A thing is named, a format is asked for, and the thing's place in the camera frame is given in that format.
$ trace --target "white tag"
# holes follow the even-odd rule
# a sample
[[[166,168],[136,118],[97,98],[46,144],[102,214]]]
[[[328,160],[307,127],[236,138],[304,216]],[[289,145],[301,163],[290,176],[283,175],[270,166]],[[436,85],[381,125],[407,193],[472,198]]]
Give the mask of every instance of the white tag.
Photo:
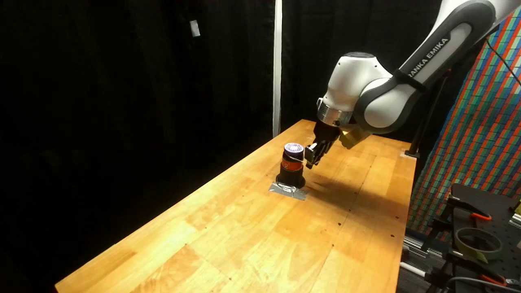
[[[192,36],[200,36],[201,33],[199,33],[199,25],[197,24],[197,20],[191,20],[190,21],[190,28],[192,28]]]

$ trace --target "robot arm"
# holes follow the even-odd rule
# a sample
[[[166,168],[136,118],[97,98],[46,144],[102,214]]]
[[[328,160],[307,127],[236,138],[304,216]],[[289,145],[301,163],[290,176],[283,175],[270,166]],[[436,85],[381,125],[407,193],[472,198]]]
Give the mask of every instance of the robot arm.
[[[319,121],[315,141],[306,148],[306,166],[318,164],[340,128],[353,128],[352,116],[356,127],[369,133],[397,130],[419,97],[519,5],[521,0],[443,0],[427,38],[392,73],[371,54],[342,56],[317,102]]]

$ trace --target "red and green striped pattern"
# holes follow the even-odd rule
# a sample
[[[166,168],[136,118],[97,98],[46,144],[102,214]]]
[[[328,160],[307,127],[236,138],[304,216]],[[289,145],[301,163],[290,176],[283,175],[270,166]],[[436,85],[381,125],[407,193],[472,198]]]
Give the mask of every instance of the red and green striped pattern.
[[[521,75],[521,8],[490,43]],[[408,226],[426,232],[453,183],[521,198],[521,86],[485,45],[416,182]]]

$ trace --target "black curtain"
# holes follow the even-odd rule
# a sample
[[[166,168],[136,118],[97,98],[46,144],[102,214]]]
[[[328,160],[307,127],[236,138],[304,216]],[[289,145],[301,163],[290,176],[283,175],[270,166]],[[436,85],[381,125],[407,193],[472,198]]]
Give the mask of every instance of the black curtain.
[[[2,5],[0,250],[20,278],[51,290],[270,138],[273,6]]]
[[[299,119],[316,121],[316,101],[324,96],[337,60],[347,52],[375,55],[390,72],[416,50],[431,30],[441,0],[285,0],[283,2],[282,129]],[[476,52],[453,68],[420,147],[419,175]],[[431,92],[419,99],[404,125],[386,137],[410,142]]]

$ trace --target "wooden tabletop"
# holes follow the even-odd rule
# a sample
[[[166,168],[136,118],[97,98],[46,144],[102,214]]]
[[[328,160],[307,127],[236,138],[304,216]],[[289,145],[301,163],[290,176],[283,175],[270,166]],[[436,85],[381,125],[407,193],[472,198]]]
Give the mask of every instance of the wooden tabletop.
[[[337,141],[305,201],[268,191],[302,120],[56,284],[72,292],[395,292],[416,161]]]

